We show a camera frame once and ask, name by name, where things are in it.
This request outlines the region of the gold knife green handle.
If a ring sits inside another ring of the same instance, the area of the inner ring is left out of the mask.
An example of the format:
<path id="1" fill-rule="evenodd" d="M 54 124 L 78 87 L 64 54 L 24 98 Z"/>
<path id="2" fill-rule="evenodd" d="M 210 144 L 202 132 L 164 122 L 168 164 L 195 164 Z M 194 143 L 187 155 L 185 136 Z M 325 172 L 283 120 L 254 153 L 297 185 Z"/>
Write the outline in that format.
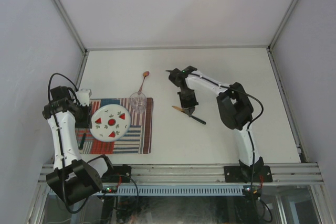
<path id="1" fill-rule="evenodd" d="M 172 106 L 172 108 L 174 108 L 174 109 L 176 109 L 176 110 L 178 110 L 178 111 L 180 111 L 180 112 L 186 114 L 188 117 L 192 118 L 193 120 L 196 120 L 197 122 L 199 122 L 199 123 L 201 123 L 201 124 L 203 124 L 203 125 L 206 125 L 206 122 L 205 122 L 204 120 L 201 120 L 201 119 L 199 119 L 199 118 L 197 118 L 197 117 L 191 115 L 191 114 L 188 112 L 188 110 L 185 110 L 185 109 L 183 109 L 183 108 L 180 108 L 180 107 L 177 107 L 177 106 L 174 106 L 174 105 Z"/>

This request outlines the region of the gold fork green handle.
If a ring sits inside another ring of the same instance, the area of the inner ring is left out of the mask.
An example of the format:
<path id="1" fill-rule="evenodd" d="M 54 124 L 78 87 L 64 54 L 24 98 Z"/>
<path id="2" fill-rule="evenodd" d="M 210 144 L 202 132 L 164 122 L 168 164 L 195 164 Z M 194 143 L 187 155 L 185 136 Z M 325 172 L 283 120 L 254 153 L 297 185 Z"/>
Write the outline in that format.
<path id="1" fill-rule="evenodd" d="M 81 141 L 80 141 L 80 144 L 79 144 L 79 150 L 82 150 L 82 149 L 83 149 L 85 140 L 86 140 L 86 133 L 83 133 L 82 138 L 81 138 Z"/>

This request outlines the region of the white watermelon pattern plate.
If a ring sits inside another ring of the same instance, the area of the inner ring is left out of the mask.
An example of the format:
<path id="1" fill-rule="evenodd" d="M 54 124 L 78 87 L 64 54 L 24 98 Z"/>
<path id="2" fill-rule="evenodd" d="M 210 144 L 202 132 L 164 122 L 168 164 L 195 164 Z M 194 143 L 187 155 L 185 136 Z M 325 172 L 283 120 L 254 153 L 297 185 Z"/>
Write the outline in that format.
<path id="1" fill-rule="evenodd" d="M 131 126 L 130 112 L 118 104 L 99 108 L 91 117 L 92 136 L 101 142 L 114 142 L 123 137 Z"/>

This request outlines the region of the clear drinking glass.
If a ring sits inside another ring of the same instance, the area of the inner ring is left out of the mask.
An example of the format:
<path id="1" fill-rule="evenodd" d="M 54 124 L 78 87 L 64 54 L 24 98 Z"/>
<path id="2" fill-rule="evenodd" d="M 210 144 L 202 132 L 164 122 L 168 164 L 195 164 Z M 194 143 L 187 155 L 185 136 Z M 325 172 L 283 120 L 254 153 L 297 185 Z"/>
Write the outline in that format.
<path id="1" fill-rule="evenodd" d="M 136 113 L 141 114 L 146 111 L 147 98 L 142 92 L 131 94 L 129 99 L 130 105 Z"/>

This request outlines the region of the pink handled spoon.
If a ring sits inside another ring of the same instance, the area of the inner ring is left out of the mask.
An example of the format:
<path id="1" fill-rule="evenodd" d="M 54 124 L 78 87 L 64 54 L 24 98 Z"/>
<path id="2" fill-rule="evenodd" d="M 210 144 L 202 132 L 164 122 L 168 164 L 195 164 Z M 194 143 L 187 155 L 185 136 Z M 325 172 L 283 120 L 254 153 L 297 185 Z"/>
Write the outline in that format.
<path id="1" fill-rule="evenodd" d="M 143 80 L 142 80 L 142 83 L 141 83 L 141 86 L 137 92 L 138 95 L 140 95 L 142 93 L 142 89 L 143 89 L 143 85 L 144 85 L 144 82 L 145 82 L 145 79 L 146 77 L 148 77 L 150 75 L 150 72 L 149 71 L 145 71 L 143 74 L 142 74 L 142 77 L 143 77 Z"/>

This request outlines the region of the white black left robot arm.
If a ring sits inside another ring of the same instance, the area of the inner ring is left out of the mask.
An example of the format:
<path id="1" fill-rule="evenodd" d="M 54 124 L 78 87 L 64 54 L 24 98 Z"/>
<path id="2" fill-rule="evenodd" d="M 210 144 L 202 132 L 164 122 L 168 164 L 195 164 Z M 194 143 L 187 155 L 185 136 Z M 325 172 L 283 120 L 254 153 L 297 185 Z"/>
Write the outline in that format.
<path id="1" fill-rule="evenodd" d="M 76 129 L 92 127 L 91 90 L 74 91 L 58 86 L 49 90 L 48 95 L 43 117 L 52 131 L 55 158 L 54 170 L 47 174 L 46 181 L 70 207 L 101 191 L 102 181 L 113 180 L 115 169 L 104 154 L 85 162 L 78 148 Z"/>

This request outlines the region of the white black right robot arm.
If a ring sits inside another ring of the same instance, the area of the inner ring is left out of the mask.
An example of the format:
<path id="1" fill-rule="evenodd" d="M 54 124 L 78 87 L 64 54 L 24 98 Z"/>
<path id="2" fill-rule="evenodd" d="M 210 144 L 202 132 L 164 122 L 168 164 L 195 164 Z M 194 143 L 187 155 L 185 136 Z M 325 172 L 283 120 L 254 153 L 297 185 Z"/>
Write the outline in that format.
<path id="1" fill-rule="evenodd" d="M 220 119 L 236 134 L 242 178 L 252 182 L 259 177 L 264 161 L 257 151 L 251 125 L 263 114 L 263 104 L 246 93 L 240 83 L 223 84 L 203 75 L 195 67 L 188 66 L 183 70 L 175 68 L 168 72 L 169 80 L 180 89 L 177 93 L 181 104 L 180 111 L 193 119 L 193 113 L 198 106 L 196 85 L 199 84 L 216 94 Z"/>

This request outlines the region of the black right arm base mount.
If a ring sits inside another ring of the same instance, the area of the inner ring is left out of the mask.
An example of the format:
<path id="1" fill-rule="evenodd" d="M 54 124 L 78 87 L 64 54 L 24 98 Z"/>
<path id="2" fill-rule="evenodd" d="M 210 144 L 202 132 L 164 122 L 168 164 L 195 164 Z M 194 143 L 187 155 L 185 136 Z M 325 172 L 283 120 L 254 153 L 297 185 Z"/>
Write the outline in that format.
<path id="1" fill-rule="evenodd" d="M 251 175 L 244 175 L 239 165 L 224 166 L 226 183 L 250 183 Z M 263 166 L 259 171 L 254 171 L 253 183 L 272 183 L 273 177 L 269 166 Z"/>

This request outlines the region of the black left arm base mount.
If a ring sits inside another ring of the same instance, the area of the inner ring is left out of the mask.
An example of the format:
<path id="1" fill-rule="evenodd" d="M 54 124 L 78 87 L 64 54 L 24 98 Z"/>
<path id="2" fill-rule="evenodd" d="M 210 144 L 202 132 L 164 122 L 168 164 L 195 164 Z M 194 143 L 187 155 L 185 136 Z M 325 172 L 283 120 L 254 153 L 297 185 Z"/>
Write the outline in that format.
<path id="1" fill-rule="evenodd" d="M 103 183 L 129 183 L 132 167 L 128 165 L 113 166 L 102 176 Z"/>

